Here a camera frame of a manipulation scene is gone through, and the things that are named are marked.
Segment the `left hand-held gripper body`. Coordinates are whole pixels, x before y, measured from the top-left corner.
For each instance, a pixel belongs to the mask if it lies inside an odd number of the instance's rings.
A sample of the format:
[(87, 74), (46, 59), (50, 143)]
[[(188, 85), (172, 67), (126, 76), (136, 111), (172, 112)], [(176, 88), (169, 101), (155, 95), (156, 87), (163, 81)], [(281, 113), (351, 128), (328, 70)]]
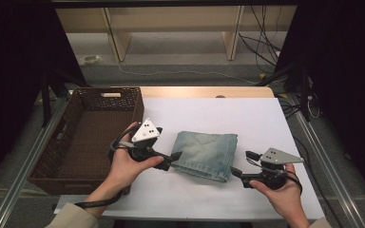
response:
[(133, 135), (131, 137), (131, 145), (128, 146), (128, 153), (135, 162), (143, 162), (157, 156), (170, 159), (169, 156), (153, 149), (153, 145), (160, 137), (162, 129), (156, 127), (149, 118), (142, 123), (138, 123), (131, 130)]

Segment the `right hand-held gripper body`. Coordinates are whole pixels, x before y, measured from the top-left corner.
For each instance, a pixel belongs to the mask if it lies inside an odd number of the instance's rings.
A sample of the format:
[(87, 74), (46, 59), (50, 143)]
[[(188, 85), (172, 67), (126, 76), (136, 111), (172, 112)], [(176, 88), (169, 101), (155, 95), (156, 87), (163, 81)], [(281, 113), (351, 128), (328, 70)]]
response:
[(298, 176), (285, 169), (284, 165), (288, 163), (300, 163), (304, 162), (301, 157), (296, 157), (292, 154), (270, 147), (266, 152), (261, 154), (259, 161), (246, 160), (259, 167), (261, 172), (258, 174), (243, 174), (241, 175), (241, 182), (244, 188), (252, 188), (250, 181), (260, 181), (272, 190), (278, 190), (288, 180), (295, 182), (299, 189), (302, 189), (302, 185), (298, 180)]

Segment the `light blue jeans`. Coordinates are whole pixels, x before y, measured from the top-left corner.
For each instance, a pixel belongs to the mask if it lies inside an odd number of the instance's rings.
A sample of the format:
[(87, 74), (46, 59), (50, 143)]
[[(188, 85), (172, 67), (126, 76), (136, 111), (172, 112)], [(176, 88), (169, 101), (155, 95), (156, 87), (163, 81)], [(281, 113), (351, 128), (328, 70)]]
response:
[(218, 182), (227, 182), (238, 144), (237, 134), (207, 134), (182, 131), (172, 153), (181, 152), (171, 166), (179, 172)]

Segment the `brown woven basket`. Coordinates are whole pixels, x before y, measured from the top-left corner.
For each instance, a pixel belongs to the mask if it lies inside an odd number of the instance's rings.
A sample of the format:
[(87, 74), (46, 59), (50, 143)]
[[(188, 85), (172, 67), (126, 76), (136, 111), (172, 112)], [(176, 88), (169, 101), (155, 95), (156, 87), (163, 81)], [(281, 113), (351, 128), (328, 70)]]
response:
[(88, 195), (106, 177), (110, 144), (143, 119), (137, 87), (76, 88), (29, 181), (51, 195)]

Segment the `person's left hand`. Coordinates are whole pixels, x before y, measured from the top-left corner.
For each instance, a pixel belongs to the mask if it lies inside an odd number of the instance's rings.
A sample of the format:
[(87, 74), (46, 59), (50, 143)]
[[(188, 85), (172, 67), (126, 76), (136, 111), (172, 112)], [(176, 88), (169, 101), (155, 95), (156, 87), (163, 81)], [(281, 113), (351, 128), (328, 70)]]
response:
[(163, 157), (156, 156), (145, 161), (134, 161), (130, 158), (127, 148), (122, 145), (113, 155), (111, 168), (104, 181), (105, 190), (111, 195), (116, 195), (132, 184), (145, 170), (152, 168), (163, 161)]

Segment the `person's right hand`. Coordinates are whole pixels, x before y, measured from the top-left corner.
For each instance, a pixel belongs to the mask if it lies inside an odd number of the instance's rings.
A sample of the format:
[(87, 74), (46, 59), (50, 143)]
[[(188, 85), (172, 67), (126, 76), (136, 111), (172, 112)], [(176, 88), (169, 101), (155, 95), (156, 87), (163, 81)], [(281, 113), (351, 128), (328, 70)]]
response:
[(257, 180), (251, 180), (250, 185), (268, 198), (276, 212), (284, 219), (305, 216), (300, 200), (300, 189), (292, 180), (288, 180), (278, 190), (272, 190)]

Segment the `white table sheet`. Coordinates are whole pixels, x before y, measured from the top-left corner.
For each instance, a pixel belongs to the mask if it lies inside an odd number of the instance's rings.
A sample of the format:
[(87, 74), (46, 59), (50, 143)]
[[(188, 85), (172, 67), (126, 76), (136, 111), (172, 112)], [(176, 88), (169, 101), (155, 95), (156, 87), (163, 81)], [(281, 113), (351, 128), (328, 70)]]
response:
[[(297, 155), (284, 114), (276, 98), (145, 98), (144, 116), (163, 129), (154, 148), (172, 151), (177, 134), (193, 131), (233, 133), (238, 144), (233, 165), (244, 173), (258, 173), (245, 153), (259, 154), (274, 147)], [(171, 168), (144, 171), (129, 195), (109, 205), (105, 218), (144, 220), (278, 220), (268, 199), (230, 177), (226, 183), (197, 178)]]

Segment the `wooden table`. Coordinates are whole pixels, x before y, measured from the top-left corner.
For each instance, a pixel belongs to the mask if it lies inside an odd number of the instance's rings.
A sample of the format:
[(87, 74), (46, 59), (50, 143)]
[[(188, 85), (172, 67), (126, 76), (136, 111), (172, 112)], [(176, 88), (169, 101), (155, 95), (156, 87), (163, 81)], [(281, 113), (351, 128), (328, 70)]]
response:
[(267, 86), (140, 86), (143, 98), (274, 98)]

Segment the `black tripod stand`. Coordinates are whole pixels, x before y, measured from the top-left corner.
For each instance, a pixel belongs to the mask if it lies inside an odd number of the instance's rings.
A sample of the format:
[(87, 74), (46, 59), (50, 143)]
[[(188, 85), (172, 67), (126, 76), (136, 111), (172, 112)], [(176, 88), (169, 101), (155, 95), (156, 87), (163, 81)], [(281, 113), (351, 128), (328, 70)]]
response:
[(44, 110), (43, 127), (46, 127), (51, 119), (50, 90), (57, 97), (66, 98), (69, 95), (66, 83), (73, 83), (80, 87), (89, 87), (83, 75), (76, 77), (58, 68), (46, 69), (41, 76), (40, 83)]
[(286, 83), (284, 84), (284, 89), (289, 92), (294, 92), (297, 88), (300, 91), (300, 103), (299, 111), (307, 122), (310, 121), (310, 113), (308, 111), (308, 96), (310, 93), (309, 87), (309, 72), (305, 64), (296, 60), (291, 64), (283, 67), (282, 69), (274, 72), (270, 77), (262, 79), (257, 86), (267, 86), (271, 83), (277, 81), (282, 76), (286, 75)]

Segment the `dark curtain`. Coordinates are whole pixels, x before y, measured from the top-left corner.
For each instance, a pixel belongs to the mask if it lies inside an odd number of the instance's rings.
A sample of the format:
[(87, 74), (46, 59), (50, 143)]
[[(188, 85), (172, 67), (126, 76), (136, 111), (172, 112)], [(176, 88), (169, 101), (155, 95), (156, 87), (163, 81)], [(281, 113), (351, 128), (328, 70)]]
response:
[(52, 0), (0, 0), (0, 163), (40, 91), (66, 82), (86, 85)]
[(299, 61), (365, 180), (365, 0), (296, 0), (276, 69)]

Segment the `light wooden shelf unit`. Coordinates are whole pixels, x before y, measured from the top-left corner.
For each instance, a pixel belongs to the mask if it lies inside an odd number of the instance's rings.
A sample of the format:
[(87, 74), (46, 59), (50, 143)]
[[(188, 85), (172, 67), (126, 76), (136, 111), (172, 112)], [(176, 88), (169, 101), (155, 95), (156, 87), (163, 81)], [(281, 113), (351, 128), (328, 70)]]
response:
[(122, 62), (134, 32), (219, 31), (226, 57), (232, 61), (241, 31), (287, 30), (297, 7), (149, 7), (58, 9), (56, 13), (67, 33), (105, 33), (114, 58)]

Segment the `metal floor rail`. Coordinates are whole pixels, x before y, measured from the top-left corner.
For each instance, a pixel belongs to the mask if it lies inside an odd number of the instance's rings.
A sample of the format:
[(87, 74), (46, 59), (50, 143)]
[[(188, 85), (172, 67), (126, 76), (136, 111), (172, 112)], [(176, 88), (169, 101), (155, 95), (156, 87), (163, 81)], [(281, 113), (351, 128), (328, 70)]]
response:
[(287, 115), (287, 121), (298, 125), (298, 132), (293, 133), (293, 137), (300, 155), (306, 160), (306, 170), (312, 177), (326, 216), (336, 228), (365, 228), (365, 218), (340, 176), (342, 169), (330, 159), (329, 148), (317, 134), (316, 119), (305, 120), (299, 111), (297, 95), (289, 94), (288, 103), (294, 109)]
[(3, 197), (0, 201), (0, 228), (5, 227), (16, 202), (22, 195), (33, 165), (37, 163), (38, 157), (48, 141), (49, 134), (53, 131), (54, 126), (65, 110), (67, 98), (56, 98), (54, 102), (49, 104), (51, 106), (50, 119), (46, 125), (38, 124), (38, 131), (25, 138), (25, 142), (31, 143), (32, 147), (27, 148), (25, 155), (19, 160), (21, 163), (20, 167), (18, 169), (11, 167), (8, 171), (9, 174), (13, 175), (13, 180), (10, 183), (10, 187), (3, 192)]

